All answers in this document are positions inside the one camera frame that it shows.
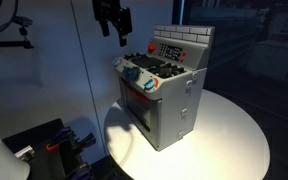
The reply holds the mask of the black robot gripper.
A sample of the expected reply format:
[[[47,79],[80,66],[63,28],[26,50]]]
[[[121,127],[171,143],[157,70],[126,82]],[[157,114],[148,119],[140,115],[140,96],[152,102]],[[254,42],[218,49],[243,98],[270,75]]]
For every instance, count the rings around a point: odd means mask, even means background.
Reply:
[[[111,22],[119,34],[120,47],[127,45],[127,35],[132,32],[131,12],[122,7],[120,0],[92,0],[95,20],[100,23],[104,37],[110,35],[108,23]]]

